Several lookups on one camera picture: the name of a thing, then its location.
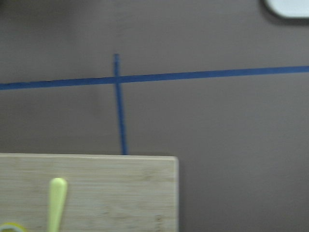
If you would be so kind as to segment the bamboo cutting board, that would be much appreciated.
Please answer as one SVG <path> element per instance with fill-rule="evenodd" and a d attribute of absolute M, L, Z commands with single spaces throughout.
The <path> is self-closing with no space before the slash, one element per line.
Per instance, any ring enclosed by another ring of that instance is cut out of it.
<path fill-rule="evenodd" d="M 170 156 L 2 153 L 1 223 L 46 231 L 57 177 L 68 183 L 62 232 L 179 230 L 179 161 Z"/>

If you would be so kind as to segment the yellow plastic knife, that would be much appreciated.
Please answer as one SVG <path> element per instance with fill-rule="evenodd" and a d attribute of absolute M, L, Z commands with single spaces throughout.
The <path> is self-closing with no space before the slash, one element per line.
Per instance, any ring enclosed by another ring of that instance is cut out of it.
<path fill-rule="evenodd" d="M 58 232 L 66 202 L 68 183 L 64 178 L 53 178 L 49 183 L 47 231 Z"/>

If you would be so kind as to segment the white rabbit tray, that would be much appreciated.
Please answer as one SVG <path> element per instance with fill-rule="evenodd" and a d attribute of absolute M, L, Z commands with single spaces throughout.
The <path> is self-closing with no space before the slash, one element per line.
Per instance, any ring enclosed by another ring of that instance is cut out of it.
<path fill-rule="evenodd" d="M 309 18 L 309 0 L 264 0 L 264 3 L 277 16 L 288 19 Z"/>

